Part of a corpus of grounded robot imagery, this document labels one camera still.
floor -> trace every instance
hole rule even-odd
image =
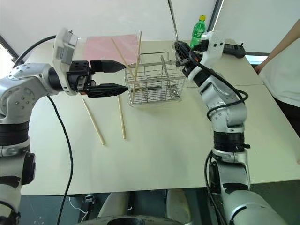
[[[185,189],[186,196],[191,207],[194,224],[201,225],[202,221],[212,221],[215,225],[216,220],[210,219],[209,213],[205,213],[201,218],[200,208],[205,203],[199,199],[197,192],[201,188]],[[281,215],[281,217],[289,225],[300,224],[300,180],[256,184],[252,186],[252,191],[260,194],[272,207]],[[76,195],[71,197],[74,206],[80,207],[85,195]],[[108,193],[96,194],[98,202],[96,202],[95,210],[91,214],[90,219],[95,218],[105,201]],[[133,214],[152,215],[157,217],[165,216],[164,190],[155,191],[138,191],[134,203]],[[57,215],[60,208],[61,196],[22,196],[20,212],[20,225],[53,225],[56,224]],[[68,198],[65,202],[64,211],[62,213],[61,224],[73,225],[78,222],[79,211],[71,207]]]

metal rod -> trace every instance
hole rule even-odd
[[[177,28],[176,28],[176,23],[175,23],[175,17],[174,17],[174,12],[173,12],[172,1],[168,0],[168,4],[169,4],[169,8],[170,8],[172,20],[173,20],[173,26],[174,26],[174,32],[175,32],[176,41],[178,41]]]

white shirt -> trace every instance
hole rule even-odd
[[[271,59],[259,76],[274,98],[300,107],[300,38]]]

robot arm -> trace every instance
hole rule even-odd
[[[29,120],[43,96],[86,94],[89,98],[116,96],[128,88],[97,85],[95,72],[125,68],[115,61],[72,61],[77,37],[63,29],[56,37],[53,66],[27,63],[15,67],[0,80],[0,224],[17,224],[22,185],[34,179],[35,155],[30,152]]]
[[[175,42],[177,66],[183,66],[184,75],[197,84],[209,109],[214,131],[210,156],[215,159],[209,165],[209,191],[221,196],[224,220],[229,225],[285,225],[263,198],[250,191],[245,149],[250,146],[244,143],[245,99],[238,99],[238,90],[211,69],[220,59],[224,43],[217,32],[209,32],[193,50],[184,42]]]

human arm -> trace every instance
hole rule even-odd
[[[273,49],[270,55],[263,61],[260,65],[256,66],[254,70],[257,74],[263,69],[263,67],[275,56],[281,53],[286,47],[288,47],[295,40],[300,38],[300,19],[293,25],[286,36],[281,40],[281,42]]]

